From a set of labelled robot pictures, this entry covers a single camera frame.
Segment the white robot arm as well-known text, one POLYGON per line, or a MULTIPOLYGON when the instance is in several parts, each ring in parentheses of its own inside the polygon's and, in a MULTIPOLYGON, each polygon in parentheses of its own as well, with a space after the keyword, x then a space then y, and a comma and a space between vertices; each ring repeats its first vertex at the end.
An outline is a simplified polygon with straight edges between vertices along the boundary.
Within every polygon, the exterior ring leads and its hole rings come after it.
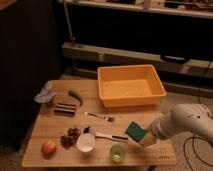
POLYGON ((210 110, 203 104, 175 105, 169 114, 158 117, 148 126, 148 132, 139 143, 145 148, 183 132, 192 132, 213 143, 210 115, 210 110))

